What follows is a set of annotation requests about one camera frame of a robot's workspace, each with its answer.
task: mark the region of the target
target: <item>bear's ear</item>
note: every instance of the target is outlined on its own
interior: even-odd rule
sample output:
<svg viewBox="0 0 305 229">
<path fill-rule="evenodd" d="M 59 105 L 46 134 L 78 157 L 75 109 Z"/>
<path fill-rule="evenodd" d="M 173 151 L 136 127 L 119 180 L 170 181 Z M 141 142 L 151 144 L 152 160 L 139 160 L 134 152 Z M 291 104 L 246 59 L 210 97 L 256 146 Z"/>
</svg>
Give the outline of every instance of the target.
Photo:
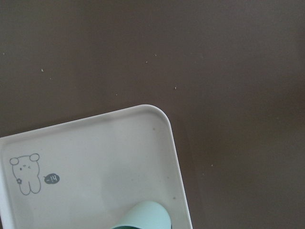
<svg viewBox="0 0 305 229">
<path fill-rule="evenodd" d="M 10 164 L 11 164 L 12 166 L 17 165 L 18 163 L 19 163 L 18 158 L 13 157 L 13 158 L 10 159 Z"/>
<path fill-rule="evenodd" d="M 31 161 L 38 161 L 38 159 L 39 159 L 39 154 L 32 154 L 30 156 L 30 160 Z"/>
</svg>

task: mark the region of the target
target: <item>bear's face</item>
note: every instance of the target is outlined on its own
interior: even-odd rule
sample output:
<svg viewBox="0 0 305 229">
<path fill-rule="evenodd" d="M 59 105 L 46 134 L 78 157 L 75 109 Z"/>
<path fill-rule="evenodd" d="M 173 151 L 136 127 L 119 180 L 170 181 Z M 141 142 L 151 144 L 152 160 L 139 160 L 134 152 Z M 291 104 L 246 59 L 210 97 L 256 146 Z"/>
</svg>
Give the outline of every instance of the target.
<svg viewBox="0 0 305 229">
<path fill-rule="evenodd" d="M 13 165 L 13 172 L 16 178 L 37 176 L 39 173 L 38 161 L 39 155 L 15 157 L 10 160 Z"/>
</svg>

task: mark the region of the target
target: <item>tabletop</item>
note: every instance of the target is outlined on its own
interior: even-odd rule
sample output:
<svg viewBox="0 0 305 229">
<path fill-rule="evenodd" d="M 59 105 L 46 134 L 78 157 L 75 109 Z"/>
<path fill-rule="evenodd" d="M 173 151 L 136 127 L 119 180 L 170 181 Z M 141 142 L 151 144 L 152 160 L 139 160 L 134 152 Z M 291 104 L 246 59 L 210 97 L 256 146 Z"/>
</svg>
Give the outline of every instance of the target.
<svg viewBox="0 0 305 229">
<path fill-rule="evenodd" d="M 304 228 L 304 1 L 2 1 L 0 136 L 152 104 L 194 229 Z"/>
</svg>

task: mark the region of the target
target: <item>plastic cup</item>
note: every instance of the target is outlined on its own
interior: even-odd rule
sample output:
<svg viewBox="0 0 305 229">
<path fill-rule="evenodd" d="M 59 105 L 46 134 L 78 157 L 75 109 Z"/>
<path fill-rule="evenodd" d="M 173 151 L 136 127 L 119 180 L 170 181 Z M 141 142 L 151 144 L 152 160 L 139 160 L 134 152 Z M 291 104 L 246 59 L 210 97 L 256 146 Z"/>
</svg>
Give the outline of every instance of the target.
<svg viewBox="0 0 305 229">
<path fill-rule="evenodd" d="M 159 203 L 143 201 L 130 209 L 112 229 L 171 229 L 171 219 Z"/>
</svg>

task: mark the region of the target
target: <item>tray rim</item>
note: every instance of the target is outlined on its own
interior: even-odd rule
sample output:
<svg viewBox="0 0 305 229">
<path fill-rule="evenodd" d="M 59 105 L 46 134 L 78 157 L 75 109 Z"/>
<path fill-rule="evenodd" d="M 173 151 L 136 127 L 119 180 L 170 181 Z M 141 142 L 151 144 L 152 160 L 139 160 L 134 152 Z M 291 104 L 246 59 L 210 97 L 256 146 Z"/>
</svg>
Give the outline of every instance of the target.
<svg viewBox="0 0 305 229">
<path fill-rule="evenodd" d="M 39 131 L 48 131 L 51 130 L 53 128 L 62 128 L 65 127 L 66 125 L 70 125 L 70 124 L 74 124 L 74 123 L 78 123 L 78 122 L 84 122 L 87 120 L 91 120 L 91 119 L 96 119 L 99 118 L 101 116 L 107 116 L 107 115 L 115 115 L 115 114 L 119 114 L 119 113 L 124 113 L 124 112 L 129 112 L 129 111 L 133 111 L 133 110 L 150 110 L 151 112 L 155 112 L 157 113 L 167 124 L 168 129 L 169 129 L 169 134 L 170 134 L 170 138 L 171 138 L 171 142 L 173 145 L 173 149 L 174 149 L 174 157 L 175 157 L 175 163 L 176 166 L 178 168 L 178 175 L 179 175 L 179 180 L 180 180 L 180 188 L 183 191 L 183 202 L 184 202 L 184 206 L 185 206 L 185 210 L 186 210 L 186 214 L 187 214 L 187 219 L 188 219 L 188 223 L 190 228 L 192 229 L 192 221 L 191 221 L 191 216 L 190 216 L 190 212 L 189 212 L 189 208 L 188 208 L 188 204 L 187 204 L 187 198 L 186 198 L 186 194 L 185 194 L 185 190 L 184 190 L 184 184 L 183 184 L 183 179 L 182 179 L 182 175 L 181 175 L 181 170 L 180 170 L 180 166 L 179 166 L 179 160 L 178 160 L 178 156 L 177 156 L 177 151 L 176 151 L 176 147 L 175 147 L 175 142 L 174 142 L 174 137 L 173 137 L 173 131 L 172 131 L 172 126 L 170 123 L 169 118 L 167 117 L 167 115 L 165 114 L 164 111 L 162 111 L 160 108 L 154 106 L 154 105 L 150 105 L 150 104 L 141 104 L 141 105 L 136 105 L 136 106 L 132 106 L 132 107 L 128 107 L 128 108 L 124 108 L 124 109 L 120 109 L 120 110 L 116 110 L 116 111 L 111 111 L 111 112 L 106 112 L 103 114 L 98 114 L 98 115 L 94 115 L 94 116 L 89 116 L 86 118 L 81 118 L 81 119 L 77 119 L 77 120 L 72 120 L 72 121 L 68 121 L 68 122 L 64 122 L 64 123 L 60 123 L 60 124 L 56 124 L 56 125 L 51 125 L 51 126 L 47 126 L 47 127 L 43 127 L 43 128 L 38 128 L 38 129 L 33 129 L 30 131 L 26 131 L 26 132 L 21 132 L 21 133 L 17 133 L 14 135 L 9 135 L 9 136 L 4 136 L 0 138 L 0 203 L 2 203 L 0 205 L 0 216 L 1 216 L 1 222 L 2 222 L 2 226 L 3 229 L 14 229 L 15 228 L 15 220 L 14 220 L 14 215 L 12 213 L 12 209 L 11 209 L 11 204 L 10 204 L 10 200 L 9 198 L 6 198 L 8 195 L 8 191 L 7 191 L 7 185 L 6 183 L 6 179 L 3 173 L 3 166 L 2 166 L 2 159 L 1 159 L 1 150 L 2 150 L 2 145 L 11 139 L 14 138 L 19 138 L 19 137 L 23 137 L 23 136 L 27 136 L 27 135 L 31 135 L 34 134 L 36 132 Z"/>
</svg>

